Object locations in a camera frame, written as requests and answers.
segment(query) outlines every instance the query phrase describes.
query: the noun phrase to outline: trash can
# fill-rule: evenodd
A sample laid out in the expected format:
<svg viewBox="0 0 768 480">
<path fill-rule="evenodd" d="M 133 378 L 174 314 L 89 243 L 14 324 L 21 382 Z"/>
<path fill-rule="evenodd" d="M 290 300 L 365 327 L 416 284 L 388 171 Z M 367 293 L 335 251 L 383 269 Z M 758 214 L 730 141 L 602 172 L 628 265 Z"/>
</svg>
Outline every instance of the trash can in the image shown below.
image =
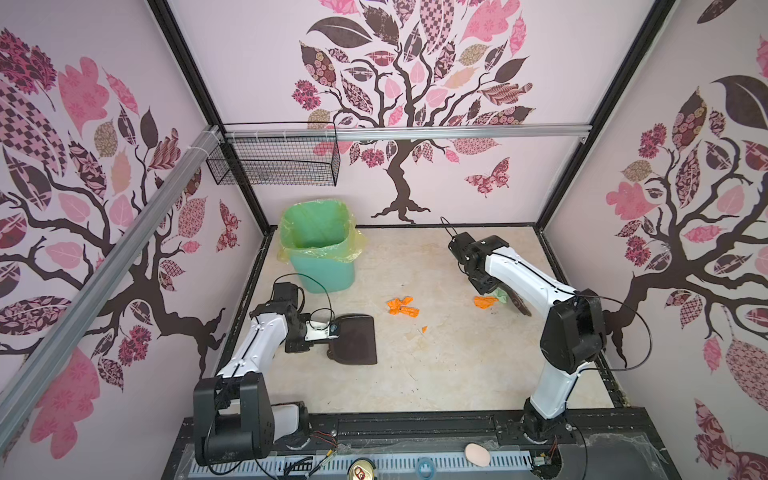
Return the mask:
<svg viewBox="0 0 768 480">
<path fill-rule="evenodd" d="M 280 219 L 278 258 L 297 273 L 311 276 L 329 292 L 345 290 L 355 281 L 355 258 L 365 237 L 355 217 L 340 200 L 313 200 L 293 205 Z M 304 289 L 323 293 L 312 280 L 299 276 Z"/>
</svg>

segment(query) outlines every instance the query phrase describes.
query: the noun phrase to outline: wall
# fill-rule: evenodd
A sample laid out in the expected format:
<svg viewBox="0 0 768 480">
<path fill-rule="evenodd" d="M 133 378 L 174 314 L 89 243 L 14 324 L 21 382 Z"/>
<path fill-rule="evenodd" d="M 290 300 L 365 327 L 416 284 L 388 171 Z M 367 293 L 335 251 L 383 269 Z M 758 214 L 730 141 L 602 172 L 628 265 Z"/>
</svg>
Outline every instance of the wall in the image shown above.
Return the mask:
<svg viewBox="0 0 768 480">
<path fill-rule="evenodd" d="M 204 120 L 131 2 L 15 2 L 0 37 L 0 385 Z M 220 351 L 260 234 L 204 167 L 45 393 L 4 478 L 157 478 Z"/>
<path fill-rule="evenodd" d="M 680 2 L 546 234 L 649 322 L 617 377 L 683 478 L 768 478 L 768 8 L 709 4 Z M 636 364 L 642 323 L 604 308 L 611 365 Z"/>
<path fill-rule="evenodd" d="M 652 2 L 172 3 L 225 121 L 389 127 L 588 123 Z M 360 223 L 532 222 L 576 141 L 346 143 L 336 187 L 255 190 L 272 223 L 316 197 Z"/>
</svg>

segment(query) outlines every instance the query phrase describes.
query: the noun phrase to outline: wire basket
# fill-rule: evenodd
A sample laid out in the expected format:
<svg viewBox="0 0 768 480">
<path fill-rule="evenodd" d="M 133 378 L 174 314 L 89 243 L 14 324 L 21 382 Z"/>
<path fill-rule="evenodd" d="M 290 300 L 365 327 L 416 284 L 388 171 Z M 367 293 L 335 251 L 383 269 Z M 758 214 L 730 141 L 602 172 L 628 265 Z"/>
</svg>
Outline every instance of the wire basket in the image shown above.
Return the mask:
<svg viewBox="0 0 768 480">
<path fill-rule="evenodd" d="M 305 124 L 306 130 L 235 132 L 211 152 L 208 168 L 218 185 L 333 185 L 339 178 L 339 142 L 331 122 Z"/>
</svg>

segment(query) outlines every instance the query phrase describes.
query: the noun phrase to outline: butterfly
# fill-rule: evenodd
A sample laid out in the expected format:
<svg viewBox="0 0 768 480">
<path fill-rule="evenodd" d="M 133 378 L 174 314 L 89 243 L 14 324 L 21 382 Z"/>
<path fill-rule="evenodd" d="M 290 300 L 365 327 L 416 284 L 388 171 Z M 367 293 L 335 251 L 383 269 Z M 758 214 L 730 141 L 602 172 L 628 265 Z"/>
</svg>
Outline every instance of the butterfly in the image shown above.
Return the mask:
<svg viewBox="0 0 768 480">
<path fill-rule="evenodd" d="M 464 180 L 468 181 L 469 184 L 473 187 L 477 187 L 478 192 L 484 194 L 487 197 L 488 194 L 493 190 L 494 185 L 496 187 L 509 188 L 509 185 L 507 185 L 507 182 L 509 181 L 509 175 L 505 173 L 507 170 L 509 170 L 509 157 L 506 157 L 504 160 L 498 162 L 498 165 L 496 165 L 496 167 L 491 172 L 490 177 L 486 177 L 485 175 L 470 175 Z"/>
<path fill-rule="evenodd" d="M 226 230 L 219 236 L 219 241 L 216 242 L 216 251 L 220 252 L 225 248 L 234 248 L 237 246 L 237 227 L 240 225 L 240 221 L 234 214 L 230 213 L 230 209 L 224 202 L 219 200 L 219 211 L 221 212 L 221 220 L 224 220 L 224 226 Z"/>
</svg>

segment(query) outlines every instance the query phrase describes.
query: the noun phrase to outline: blue tape roll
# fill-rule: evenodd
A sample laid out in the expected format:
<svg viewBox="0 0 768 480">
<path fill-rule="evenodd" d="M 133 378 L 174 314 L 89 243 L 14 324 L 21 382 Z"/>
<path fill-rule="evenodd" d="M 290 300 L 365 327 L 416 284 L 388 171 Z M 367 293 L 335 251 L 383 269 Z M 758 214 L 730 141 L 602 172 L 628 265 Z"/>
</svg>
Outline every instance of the blue tape roll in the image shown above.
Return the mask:
<svg viewBox="0 0 768 480">
<path fill-rule="evenodd" d="M 422 466 L 424 465 L 429 467 L 429 474 L 427 475 L 422 472 Z M 423 480 L 432 480 L 435 477 L 435 473 L 437 473 L 437 467 L 435 467 L 435 463 L 432 460 L 429 458 L 419 459 L 419 463 L 416 466 L 416 475 L 419 478 L 422 478 Z"/>
</svg>

